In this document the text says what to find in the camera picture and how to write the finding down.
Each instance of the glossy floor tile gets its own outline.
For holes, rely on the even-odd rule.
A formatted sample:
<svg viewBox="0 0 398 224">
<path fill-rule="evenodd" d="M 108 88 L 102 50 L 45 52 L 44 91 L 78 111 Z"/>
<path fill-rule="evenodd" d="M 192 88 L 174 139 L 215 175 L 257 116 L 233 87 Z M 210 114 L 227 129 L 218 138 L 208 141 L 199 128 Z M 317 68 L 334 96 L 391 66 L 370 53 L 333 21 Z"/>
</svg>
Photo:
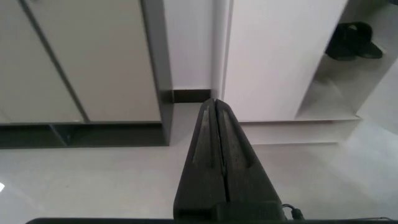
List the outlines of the glossy floor tile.
<svg viewBox="0 0 398 224">
<path fill-rule="evenodd" d="M 175 106 L 169 147 L 1 150 L 0 223 L 172 218 L 199 107 Z M 396 135 L 363 122 L 343 145 L 254 148 L 282 201 L 306 218 L 398 218 Z"/>
</svg>

